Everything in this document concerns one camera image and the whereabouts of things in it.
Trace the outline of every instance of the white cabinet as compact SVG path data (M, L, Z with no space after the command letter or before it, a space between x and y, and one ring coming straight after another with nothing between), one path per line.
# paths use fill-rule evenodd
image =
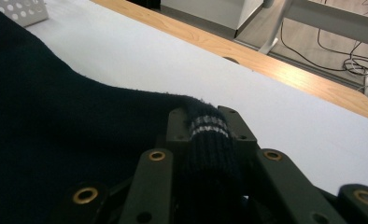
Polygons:
M161 9L173 9L237 31L262 6L263 0L161 0Z

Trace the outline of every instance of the black plastic part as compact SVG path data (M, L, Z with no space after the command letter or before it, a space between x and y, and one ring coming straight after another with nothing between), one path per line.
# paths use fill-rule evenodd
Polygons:
M96 224L108 197L108 189L100 183L82 183L70 189L46 223Z
M350 223L368 224L368 187L353 184L340 188L337 209Z
M144 152L129 189L120 224L168 224L172 220L173 154L155 148Z
M253 160L254 196L279 223L346 223L284 153L263 149Z
M236 158L244 177L245 186L251 186L252 161L250 158L260 150L257 138L237 111L225 106L219 106L219 111L226 119L231 136L234 139Z
M229 131L234 139L236 158L248 185L248 171L251 167L249 158L252 153L260 149L257 138L238 112L225 106L219 106L219 112L227 121ZM188 126L187 113L184 109L178 108L170 112L167 124L166 148L175 155L175 170L182 163L190 146L191 139Z
M188 117L183 108L177 108L169 113L166 132L166 148L175 155L175 170L180 167L188 148L190 147L190 132Z

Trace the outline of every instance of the dark fabric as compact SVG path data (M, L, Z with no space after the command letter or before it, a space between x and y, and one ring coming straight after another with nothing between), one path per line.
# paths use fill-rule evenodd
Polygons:
M177 107L187 109L189 124L204 116L225 122L191 97L85 78L0 13L0 223L43 223L77 183L112 187L130 177ZM199 130L180 172L180 213L186 223L210 223L210 215L213 223L233 223L241 182L231 136Z

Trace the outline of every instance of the wooden surface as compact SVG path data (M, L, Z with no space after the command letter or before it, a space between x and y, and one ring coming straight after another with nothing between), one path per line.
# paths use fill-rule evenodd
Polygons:
M130 2L124 0L93 0L93 2L222 57L234 58L253 71L368 118L368 98L358 91Z
M368 11L368 5L363 5L363 2L364 0L334 0L327 1L326 5L362 15ZM277 21L278 12L283 7L283 3L284 0L275 0L274 4L270 8L263 9L236 38L236 40L255 48L262 46L265 40L269 37L274 23ZM364 77L352 75L348 71L327 70L308 63L298 54L283 46L280 38L280 30L277 36L278 41L272 48L270 55L274 54L276 57L283 57L286 59L286 62L291 62L291 64L299 63L304 67L308 67L308 69L317 69L324 76L340 80L341 83L343 82L348 85L358 87L363 85ZM318 45L318 28L305 25L298 21L292 21L289 19L284 20L283 39L287 46L297 50L311 62L323 67L341 70L344 61L349 58L349 55L334 53L321 48ZM359 42L353 39L349 39L341 35L335 35L326 31L320 32L319 41L325 48L339 50L346 53L350 53L355 44L359 44ZM358 48L356 48L354 54L368 57L368 45L362 43ZM368 63L362 61L359 61L359 63L368 66Z

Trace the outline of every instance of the white tabletop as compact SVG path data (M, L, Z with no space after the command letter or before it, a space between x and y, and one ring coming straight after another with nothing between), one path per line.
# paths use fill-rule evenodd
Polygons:
M368 186L368 119L93 2L46 2L50 18L27 29L83 76L228 106L315 186Z

